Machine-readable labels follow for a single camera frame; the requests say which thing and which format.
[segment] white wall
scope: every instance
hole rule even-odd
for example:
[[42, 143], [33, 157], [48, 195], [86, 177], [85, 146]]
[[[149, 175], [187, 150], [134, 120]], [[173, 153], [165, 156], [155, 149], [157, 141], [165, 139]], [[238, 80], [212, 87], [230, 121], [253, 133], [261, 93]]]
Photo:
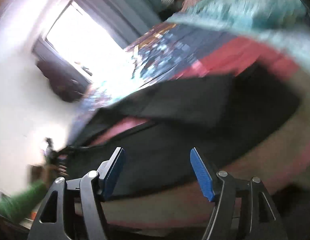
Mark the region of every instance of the white wall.
[[26, 186], [27, 164], [42, 161], [44, 137], [64, 145], [78, 105], [51, 91], [30, 53], [56, 2], [14, 0], [0, 19], [0, 189], [8, 194]]

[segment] curtain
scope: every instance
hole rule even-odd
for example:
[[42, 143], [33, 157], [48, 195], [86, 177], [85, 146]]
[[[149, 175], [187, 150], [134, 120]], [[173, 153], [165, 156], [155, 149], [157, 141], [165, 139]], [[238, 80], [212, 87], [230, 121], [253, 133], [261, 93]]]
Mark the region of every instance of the curtain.
[[74, 0], [122, 48], [161, 22], [161, 0]]

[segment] metal screw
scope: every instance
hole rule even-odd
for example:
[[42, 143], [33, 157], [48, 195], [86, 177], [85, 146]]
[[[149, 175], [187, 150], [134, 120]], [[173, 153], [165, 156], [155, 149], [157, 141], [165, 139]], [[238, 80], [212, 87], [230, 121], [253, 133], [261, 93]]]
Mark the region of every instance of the metal screw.
[[59, 183], [62, 183], [64, 181], [64, 178], [63, 177], [59, 177], [55, 180], [55, 183], [56, 184], [59, 184]]
[[254, 178], [253, 178], [253, 181], [254, 181], [255, 183], [260, 183], [260, 182], [261, 182], [261, 179], [260, 179], [259, 177], [254, 177]]
[[226, 171], [219, 171], [218, 174], [221, 177], [226, 177], [228, 175]]
[[98, 175], [98, 172], [97, 171], [90, 171], [89, 173], [88, 173], [88, 177], [90, 177], [90, 178], [94, 178], [94, 177], [96, 177]]

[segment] black garment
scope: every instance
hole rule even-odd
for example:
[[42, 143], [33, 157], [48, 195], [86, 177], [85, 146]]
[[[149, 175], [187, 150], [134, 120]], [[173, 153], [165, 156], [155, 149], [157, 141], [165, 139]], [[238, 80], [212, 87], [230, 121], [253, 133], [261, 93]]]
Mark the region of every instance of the black garment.
[[[242, 74], [157, 83], [101, 108], [78, 136], [66, 160], [70, 179], [97, 169], [116, 147], [127, 160], [113, 197], [147, 194], [196, 180], [190, 150], [207, 154], [219, 168], [236, 160], [278, 129], [299, 98], [254, 64]], [[84, 147], [125, 116], [151, 122], [102, 145]]]

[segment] pillow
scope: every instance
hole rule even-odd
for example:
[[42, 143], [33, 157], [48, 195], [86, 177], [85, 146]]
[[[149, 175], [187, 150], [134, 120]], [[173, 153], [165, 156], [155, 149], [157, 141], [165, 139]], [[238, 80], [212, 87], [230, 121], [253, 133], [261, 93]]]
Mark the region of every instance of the pillow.
[[186, 12], [247, 29], [293, 25], [307, 11], [300, 0], [201, 0]]

